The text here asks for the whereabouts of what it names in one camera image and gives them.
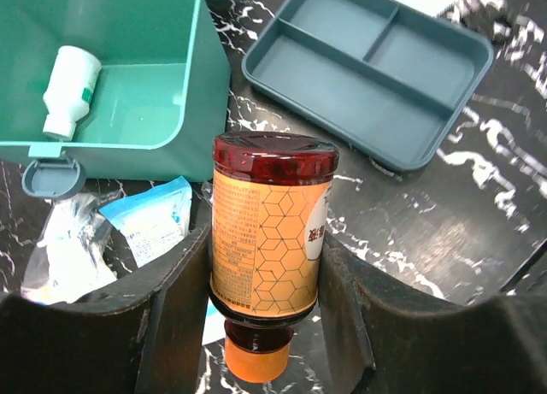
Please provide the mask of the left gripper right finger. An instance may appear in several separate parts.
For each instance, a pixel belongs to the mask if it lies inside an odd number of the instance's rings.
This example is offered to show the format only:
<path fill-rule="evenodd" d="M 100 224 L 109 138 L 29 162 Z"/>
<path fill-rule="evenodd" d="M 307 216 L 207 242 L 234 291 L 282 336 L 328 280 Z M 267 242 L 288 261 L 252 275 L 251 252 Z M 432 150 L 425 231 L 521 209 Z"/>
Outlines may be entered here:
<path fill-rule="evenodd" d="M 482 303 L 461 306 L 404 284 L 334 236 L 319 305 L 337 393 L 543 393 L 546 249 Z"/>

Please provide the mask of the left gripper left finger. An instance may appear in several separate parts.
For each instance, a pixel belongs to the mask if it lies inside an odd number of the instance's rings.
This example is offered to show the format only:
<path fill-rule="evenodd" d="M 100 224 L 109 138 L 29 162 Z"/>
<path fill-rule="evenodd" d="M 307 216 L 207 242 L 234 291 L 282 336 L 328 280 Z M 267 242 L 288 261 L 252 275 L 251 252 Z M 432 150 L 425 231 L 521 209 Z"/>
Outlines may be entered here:
<path fill-rule="evenodd" d="M 76 303 L 1 296 L 4 393 L 192 393 L 208 304 L 209 226 Z"/>

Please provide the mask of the blue cotton swab packet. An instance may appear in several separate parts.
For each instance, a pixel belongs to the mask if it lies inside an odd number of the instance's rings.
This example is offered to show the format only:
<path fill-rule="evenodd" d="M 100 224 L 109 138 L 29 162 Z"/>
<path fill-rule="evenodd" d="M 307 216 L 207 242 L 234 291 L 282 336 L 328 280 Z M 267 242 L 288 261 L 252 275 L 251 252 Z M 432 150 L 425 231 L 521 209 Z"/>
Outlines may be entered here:
<path fill-rule="evenodd" d="M 189 233 L 192 189 L 182 176 L 99 209 L 125 238 L 138 268 L 170 251 Z"/>

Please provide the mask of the amber bottle orange label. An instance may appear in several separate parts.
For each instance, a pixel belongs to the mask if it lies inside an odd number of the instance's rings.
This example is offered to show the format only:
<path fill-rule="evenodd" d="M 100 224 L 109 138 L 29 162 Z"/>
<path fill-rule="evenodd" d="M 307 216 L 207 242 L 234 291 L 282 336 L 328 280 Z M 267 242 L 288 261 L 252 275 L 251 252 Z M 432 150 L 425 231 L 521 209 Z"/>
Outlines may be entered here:
<path fill-rule="evenodd" d="M 224 317 L 229 370 L 278 378 L 295 325 L 318 298 L 338 148 L 286 132 L 227 132 L 213 143 L 209 295 Z"/>

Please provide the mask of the white plastic medicine bottle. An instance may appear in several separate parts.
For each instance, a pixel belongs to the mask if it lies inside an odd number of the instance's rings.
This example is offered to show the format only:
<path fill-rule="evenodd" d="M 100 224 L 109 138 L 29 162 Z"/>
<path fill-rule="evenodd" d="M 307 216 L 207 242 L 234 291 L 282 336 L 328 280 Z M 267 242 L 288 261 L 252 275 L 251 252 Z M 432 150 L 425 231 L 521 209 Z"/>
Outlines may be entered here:
<path fill-rule="evenodd" d="M 63 45 L 56 55 L 43 95 L 47 108 L 43 133 L 54 139 L 73 139 L 78 121 L 90 111 L 102 63 L 90 52 Z"/>

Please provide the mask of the green medicine box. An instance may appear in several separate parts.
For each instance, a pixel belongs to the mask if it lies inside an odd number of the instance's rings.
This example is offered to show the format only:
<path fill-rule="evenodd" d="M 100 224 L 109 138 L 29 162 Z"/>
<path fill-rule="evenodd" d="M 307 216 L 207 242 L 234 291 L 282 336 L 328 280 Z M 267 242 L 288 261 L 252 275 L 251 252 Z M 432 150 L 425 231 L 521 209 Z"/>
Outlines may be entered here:
<path fill-rule="evenodd" d="M 68 198 L 89 178 L 210 179 L 231 69 L 212 0 L 1 0 L 1 157 L 31 197 Z M 57 51 L 101 63 L 73 139 L 46 136 Z"/>

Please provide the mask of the small clear plastic packet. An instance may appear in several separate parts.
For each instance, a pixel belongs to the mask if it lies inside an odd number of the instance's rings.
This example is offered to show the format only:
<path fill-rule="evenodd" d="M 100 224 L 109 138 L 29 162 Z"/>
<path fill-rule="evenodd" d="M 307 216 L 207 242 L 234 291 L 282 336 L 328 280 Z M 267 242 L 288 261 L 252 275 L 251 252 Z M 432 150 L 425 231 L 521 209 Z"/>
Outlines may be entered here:
<path fill-rule="evenodd" d="M 53 202 L 26 266 L 21 284 L 25 299 L 44 305 L 74 303 L 116 280 L 103 259 L 112 225 L 99 209 L 120 194 L 81 192 Z"/>

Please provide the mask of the dark blue divided tray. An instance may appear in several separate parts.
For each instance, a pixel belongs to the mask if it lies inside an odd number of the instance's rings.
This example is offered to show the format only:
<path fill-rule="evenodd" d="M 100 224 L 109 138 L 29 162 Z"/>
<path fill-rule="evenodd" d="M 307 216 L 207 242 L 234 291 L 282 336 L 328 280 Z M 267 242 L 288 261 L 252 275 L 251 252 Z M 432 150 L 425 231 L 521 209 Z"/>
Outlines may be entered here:
<path fill-rule="evenodd" d="M 258 90 L 394 171 L 423 168 L 493 60 L 394 0 L 285 0 L 242 61 Z"/>

